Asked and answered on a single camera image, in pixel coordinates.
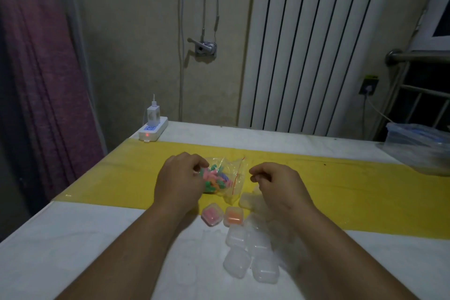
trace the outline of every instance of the hand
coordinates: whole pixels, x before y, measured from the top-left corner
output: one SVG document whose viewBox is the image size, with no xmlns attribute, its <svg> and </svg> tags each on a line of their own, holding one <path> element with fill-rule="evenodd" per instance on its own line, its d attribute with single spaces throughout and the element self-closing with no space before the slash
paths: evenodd
<svg viewBox="0 0 450 300">
<path fill-rule="evenodd" d="M 205 181 L 199 176 L 200 167 L 208 162 L 198 154 L 183 152 L 166 160 L 158 173 L 154 204 L 175 212 L 180 219 L 193 209 L 205 189 Z"/>
<path fill-rule="evenodd" d="M 315 208 L 305 184 L 292 168 L 262 163 L 249 172 L 250 180 L 258 182 L 267 206 L 278 216 L 289 220 L 294 212 Z"/>
</svg>

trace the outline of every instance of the yellow table runner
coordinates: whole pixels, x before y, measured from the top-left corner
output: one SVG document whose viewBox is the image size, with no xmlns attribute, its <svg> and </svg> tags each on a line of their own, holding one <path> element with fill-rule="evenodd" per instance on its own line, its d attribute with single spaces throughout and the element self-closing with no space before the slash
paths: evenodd
<svg viewBox="0 0 450 300">
<path fill-rule="evenodd" d="M 162 164 L 183 151 L 230 161 L 245 157 L 249 167 L 286 164 L 300 173 L 316 206 L 343 229 L 450 239 L 450 178 L 405 165 L 175 142 L 127 139 L 55 200 L 146 209 Z M 247 173 L 243 191 L 254 185 Z M 228 206 L 204 194 L 200 211 L 212 202 Z"/>
</svg>

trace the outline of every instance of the power strip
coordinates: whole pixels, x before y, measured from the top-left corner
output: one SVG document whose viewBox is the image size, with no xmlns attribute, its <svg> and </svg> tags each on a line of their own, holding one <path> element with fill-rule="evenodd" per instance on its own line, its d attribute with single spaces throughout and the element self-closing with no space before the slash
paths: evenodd
<svg viewBox="0 0 450 300">
<path fill-rule="evenodd" d="M 139 140 L 143 141 L 144 143 L 158 140 L 161 133 L 166 129 L 168 123 L 169 120 L 165 116 L 161 116 L 158 126 L 142 126 L 142 128 L 139 130 Z"/>
</svg>

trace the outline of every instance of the curtain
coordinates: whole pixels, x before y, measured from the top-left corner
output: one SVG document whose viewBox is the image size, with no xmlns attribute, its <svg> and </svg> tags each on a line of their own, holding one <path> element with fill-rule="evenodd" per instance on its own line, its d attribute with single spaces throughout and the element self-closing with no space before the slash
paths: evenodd
<svg viewBox="0 0 450 300">
<path fill-rule="evenodd" d="M 20 108 L 50 200 L 103 157 L 86 85 L 57 0 L 0 0 L 0 10 Z"/>
</svg>

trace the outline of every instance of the forearm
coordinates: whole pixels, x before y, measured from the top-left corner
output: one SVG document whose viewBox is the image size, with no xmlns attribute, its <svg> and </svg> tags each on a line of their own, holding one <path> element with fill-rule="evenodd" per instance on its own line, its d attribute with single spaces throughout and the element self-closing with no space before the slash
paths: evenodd
<svg viewBox="0 0 450 300">
<path fill-rule="evenodd" d="M 179 221 L 151 206 L 57 299 L 149 299 Z"/>
<path fill-rule="evenodd" d="M 352 299 L 416 297 L 343 230 L 315 208 L 293 215 L 295 230 L 324 272 Z"/>
</svg>

